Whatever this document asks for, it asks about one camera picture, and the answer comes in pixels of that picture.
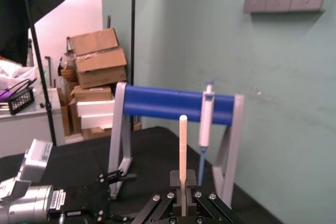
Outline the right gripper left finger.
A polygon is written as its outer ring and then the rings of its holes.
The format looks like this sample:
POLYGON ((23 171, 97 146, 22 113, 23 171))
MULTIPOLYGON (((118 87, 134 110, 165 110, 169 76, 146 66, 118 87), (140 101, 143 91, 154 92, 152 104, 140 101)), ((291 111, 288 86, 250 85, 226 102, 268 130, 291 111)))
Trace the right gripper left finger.
POLYGON ((154 194, 132 223, 178 223, 179 214, 175 214, 173 210, 180 192, 177 188, 180 185, 178 180, 178 171, 170 171, 169 192, 154 194))

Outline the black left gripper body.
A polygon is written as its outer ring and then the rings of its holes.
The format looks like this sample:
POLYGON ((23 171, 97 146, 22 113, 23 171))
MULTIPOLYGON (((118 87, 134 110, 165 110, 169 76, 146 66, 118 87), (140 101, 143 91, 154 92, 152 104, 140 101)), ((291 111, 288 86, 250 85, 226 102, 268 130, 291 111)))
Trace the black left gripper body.
POLYGON ((89 216, 94 223, 110 218, 110 186, 106 175, 100 174, 89 185, 53 187, 48 219, 89 216))

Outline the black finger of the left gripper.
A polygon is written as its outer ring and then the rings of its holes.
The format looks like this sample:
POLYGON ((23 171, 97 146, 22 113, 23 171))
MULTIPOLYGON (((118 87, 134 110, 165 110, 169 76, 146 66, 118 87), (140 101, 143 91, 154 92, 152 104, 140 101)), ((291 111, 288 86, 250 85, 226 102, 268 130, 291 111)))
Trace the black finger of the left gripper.
POLYGON ((132 222, 137 216, 137 213, 130 213, 126 215, 109 214, 107 215, 105 222, 132 222))
POLYGON ((124 174, 122 170, 115 170, 113 172, 107 173, 106 179, 108 180, 109 183, 134 181, 137 179, 137 174, 128 174, 128 173, 124 174))

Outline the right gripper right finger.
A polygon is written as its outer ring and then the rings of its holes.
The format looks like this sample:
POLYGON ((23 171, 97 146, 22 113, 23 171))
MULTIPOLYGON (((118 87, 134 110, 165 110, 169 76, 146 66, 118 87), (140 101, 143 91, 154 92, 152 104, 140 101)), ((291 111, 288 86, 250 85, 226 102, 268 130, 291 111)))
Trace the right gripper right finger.
POLYGON ((194 170, 186 175, 186 223, 236 223, 233 211, 216 193, 202 193, 194 170))

